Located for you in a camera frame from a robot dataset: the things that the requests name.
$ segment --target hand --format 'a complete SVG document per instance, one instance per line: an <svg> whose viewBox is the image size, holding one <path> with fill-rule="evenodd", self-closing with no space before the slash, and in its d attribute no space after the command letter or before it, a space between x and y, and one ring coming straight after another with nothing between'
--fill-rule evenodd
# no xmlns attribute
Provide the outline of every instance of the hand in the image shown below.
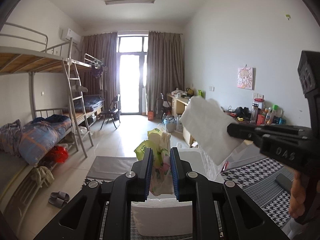
<svg viewBox="0 0 320 240"><path fill-rule="evenodd" d="M301 173L298 171L294 172L294 178L291 188L291 199L289 213L293 218L302 216L305 212L304 202L306 200L306 190L301 185ZM320 181L317 184L317 192L320 192Z"/></svg>

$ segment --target glass door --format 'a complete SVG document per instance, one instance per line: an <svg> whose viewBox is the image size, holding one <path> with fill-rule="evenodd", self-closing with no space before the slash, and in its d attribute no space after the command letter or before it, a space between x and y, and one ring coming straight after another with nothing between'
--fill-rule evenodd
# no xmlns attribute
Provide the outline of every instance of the glass door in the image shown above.
<svg viewBox="0 0 320 240"><path fill-rule="evenodd" d="M148 37L118 38L121 114L142 114Z"/></svg>

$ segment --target air conditioner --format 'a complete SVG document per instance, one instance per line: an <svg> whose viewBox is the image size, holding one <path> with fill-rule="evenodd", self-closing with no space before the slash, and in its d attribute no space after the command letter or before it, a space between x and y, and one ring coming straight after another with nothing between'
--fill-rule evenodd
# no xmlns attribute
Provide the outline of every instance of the air conditioner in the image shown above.
<svg viewBox="0 0 320 240"><path fill-rule="evenodd" d="M81 36L75 33L73 30L65 29L62 31L61 39L63 41L70 41L71 38L75 44L79 44L81 42Z"/></svg>

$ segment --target silver bolt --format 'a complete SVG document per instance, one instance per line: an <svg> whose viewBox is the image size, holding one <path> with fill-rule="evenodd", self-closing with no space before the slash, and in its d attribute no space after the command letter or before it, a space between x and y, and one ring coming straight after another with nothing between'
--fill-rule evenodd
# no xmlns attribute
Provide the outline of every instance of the silver bolt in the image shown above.
<svg viewBox="0 0 320 240"><path fill-rule="evenodd" d="M90 187L90 188L94 188L94 187L97 187L98 184L99 184L99 183L98 183L97 181L90 181L90 182L89 182L89 187Z"/></svg>
<svg viewBox="0 0 320 240"><path fill-rule="evenodd" d="M196 178L198 177L198 173L196 173L195 171L190 171L187 173L187 175L190 177L190 178Z"/></svg>
<svg viewBox="0 0 320 240"><path fill-rule="evenodd" d="M232 180L227 180L225 184L227 187L234 187L236 185Z"/></svg>
<svg viewBox="0 0 320 240"><path fill-rule="evenodd" d="M136 176L136 173L134 171L128 171L125 176L127 178L133 178L134 176Z"/></svg>

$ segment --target brown curtain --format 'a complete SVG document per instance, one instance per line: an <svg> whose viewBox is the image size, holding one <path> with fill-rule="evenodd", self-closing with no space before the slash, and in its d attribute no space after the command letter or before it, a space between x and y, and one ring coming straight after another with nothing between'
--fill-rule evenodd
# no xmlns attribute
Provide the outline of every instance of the brown curtain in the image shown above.
<svg viewBox="0 0 320 240"><path fill-rule="evenodd" d="M153 111L160 93L184 90L180 34L149 32L147 52L147 108Z"/></svg>
<svg viewBox="0 0 320 240"><path fill-rule="evenodd" d="M117 95L117 39L118 34L103 33L85 36L82 42L81 59L84 54L103 60L106 68L103 72L105 107L108 108L113 98ZM90 71L80 73L81 83L88 89L87 95L100 94L100 80L94 78Z"/></svg>

